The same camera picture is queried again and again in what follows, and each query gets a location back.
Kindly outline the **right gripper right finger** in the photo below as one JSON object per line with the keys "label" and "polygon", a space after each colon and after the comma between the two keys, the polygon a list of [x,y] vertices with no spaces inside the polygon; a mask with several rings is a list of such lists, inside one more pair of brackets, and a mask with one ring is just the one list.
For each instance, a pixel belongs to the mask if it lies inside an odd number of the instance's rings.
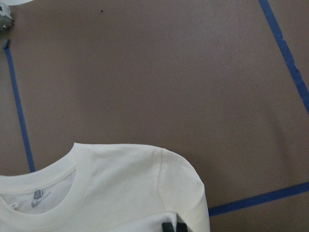
{"label": "right gripper right finger", "polygon": [[176,232],[188,232],[188,227],[185,223],[178,222],[176,225]]}

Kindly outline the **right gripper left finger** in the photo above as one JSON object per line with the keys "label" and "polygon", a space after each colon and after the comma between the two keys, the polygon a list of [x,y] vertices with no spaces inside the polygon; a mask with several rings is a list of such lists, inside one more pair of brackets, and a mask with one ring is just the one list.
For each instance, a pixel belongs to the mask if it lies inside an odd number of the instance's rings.
{"label": "right gripper left finger", "polygon": [[162,223],[162,232],[174,232],[174,227],[171,222]]}

